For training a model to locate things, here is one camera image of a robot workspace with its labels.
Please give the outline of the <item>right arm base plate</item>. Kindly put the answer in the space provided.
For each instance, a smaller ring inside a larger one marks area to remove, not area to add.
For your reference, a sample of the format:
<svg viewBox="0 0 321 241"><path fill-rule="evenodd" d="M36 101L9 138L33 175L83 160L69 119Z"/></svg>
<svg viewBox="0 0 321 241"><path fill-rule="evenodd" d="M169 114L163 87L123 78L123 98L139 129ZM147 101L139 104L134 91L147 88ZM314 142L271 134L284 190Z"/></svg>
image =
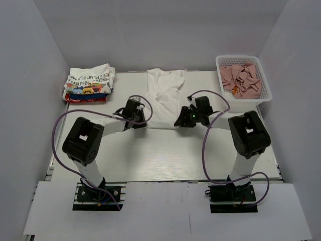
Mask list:
<svg viewBox="0 0 321 241"><path fill-rule="evenodd" d="M205 191L210 211L215 214L257 213L256 196L251 184L238 190L233 184L212 185Z"/></svg>

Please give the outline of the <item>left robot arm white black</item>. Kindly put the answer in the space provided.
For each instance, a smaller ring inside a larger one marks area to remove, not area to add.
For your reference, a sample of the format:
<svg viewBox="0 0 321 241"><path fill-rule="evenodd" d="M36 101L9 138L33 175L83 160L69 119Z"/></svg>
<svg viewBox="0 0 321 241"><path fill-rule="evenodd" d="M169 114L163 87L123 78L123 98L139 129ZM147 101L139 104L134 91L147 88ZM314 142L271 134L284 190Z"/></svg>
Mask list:
<svg viewBox="0 0 321 241"><path fill-rule="evenodd" d="M81 181L89 187L88 193L94 200L101 200L106 194L105 179L96 163L102 138L128 129L147 127L144 107L141 97L134 96L112 115L94 120L77 118L69 131L62 151L78 168Z"/></svg>

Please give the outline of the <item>plain white t-shirt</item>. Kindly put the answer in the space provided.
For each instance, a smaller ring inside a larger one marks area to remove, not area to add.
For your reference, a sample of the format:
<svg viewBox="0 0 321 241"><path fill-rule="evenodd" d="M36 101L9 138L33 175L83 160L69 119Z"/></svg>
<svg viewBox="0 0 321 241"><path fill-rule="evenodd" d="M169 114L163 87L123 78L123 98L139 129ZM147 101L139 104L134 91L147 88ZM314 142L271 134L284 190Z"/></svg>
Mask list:
<svg viewBox="0 0 321 241"><path fill-rule="evenodd" d="M144 97L149 101L144 113L151 119L149 129L174 129L174 123L181 112L179 90L184 84L184 70L163 71L159 68L147 71L147 92Z"/></svg>

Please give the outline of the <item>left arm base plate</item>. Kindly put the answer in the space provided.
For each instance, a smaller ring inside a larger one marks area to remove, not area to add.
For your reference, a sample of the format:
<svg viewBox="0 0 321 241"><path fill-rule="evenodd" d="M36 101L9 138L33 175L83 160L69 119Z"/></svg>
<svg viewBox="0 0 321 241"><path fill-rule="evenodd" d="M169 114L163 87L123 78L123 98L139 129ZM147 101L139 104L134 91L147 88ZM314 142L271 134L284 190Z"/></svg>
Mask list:
<svg viewBox="0 0 321 241"><path fill-rule="evenodd" d="M105 189L112 194L117 204L110 195L98 191L85 184L77 183L73 211L120 211L125 201L125 183L106 183Z"/></svg>

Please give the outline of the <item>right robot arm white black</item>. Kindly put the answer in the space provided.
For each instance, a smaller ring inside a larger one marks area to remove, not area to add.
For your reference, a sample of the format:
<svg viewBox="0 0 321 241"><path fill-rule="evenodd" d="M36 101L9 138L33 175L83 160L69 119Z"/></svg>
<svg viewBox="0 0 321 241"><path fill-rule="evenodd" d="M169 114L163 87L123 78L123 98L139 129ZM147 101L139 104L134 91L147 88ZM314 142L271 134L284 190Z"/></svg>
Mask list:
<svg viewBox="0 0 321 241"><path fill-rule="evenodd" d="M237 151L236 160L226 180L227 196L240 199L250 183L250 177L257 159L270 146L271 139L260 117L255 111L235 114L228 111L214 111L207 96L188 97L189 105L183 106L174 123L178 128L194 128L198 123L207 128L202 144L202 165L205 167L205 145L210 129L224 129L231 134Z"/></svg>

